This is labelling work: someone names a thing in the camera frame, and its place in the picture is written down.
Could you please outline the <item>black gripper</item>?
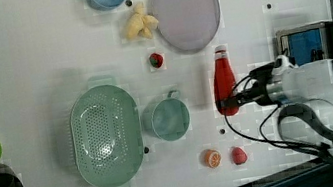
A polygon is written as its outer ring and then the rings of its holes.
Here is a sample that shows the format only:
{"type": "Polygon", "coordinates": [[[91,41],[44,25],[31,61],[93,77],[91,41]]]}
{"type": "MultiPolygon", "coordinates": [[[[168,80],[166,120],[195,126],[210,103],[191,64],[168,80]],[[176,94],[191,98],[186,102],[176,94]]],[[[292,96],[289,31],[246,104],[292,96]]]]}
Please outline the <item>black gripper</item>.
{"type": "Polygon", "coordinates": [[[267,92],[267,85],[272,80],[272,71],[274,63],[268,63],[266,65],[255,68],[249,72],[249,77],[255,80],[252,88],[243,90],[243,92],[237,92],[235,95],[216,97],[215,103],[218,108],[232,108],[242,106],[246,103],[256,102],[261,106],[270,106],[274,102],[269,98],[267,92]]]}

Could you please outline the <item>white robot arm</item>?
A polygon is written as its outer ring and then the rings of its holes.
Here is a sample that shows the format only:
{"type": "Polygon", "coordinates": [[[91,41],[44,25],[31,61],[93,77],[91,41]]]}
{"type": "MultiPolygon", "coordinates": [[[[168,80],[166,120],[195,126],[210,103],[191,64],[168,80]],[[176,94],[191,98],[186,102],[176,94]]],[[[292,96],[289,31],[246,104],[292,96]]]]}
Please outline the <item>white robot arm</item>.
{"type": "Polygon", "coordinates": [[[250,71],[245,80],[252,85],[242,91],[238,83],[219,82],[224,88],[215,103],[225,118],[233,108],[250,102],[273,105],[279,137],[261,136],[258,142],[333,164],[333,59],[297,65],[280,55],[273,63],[250,71]]]}

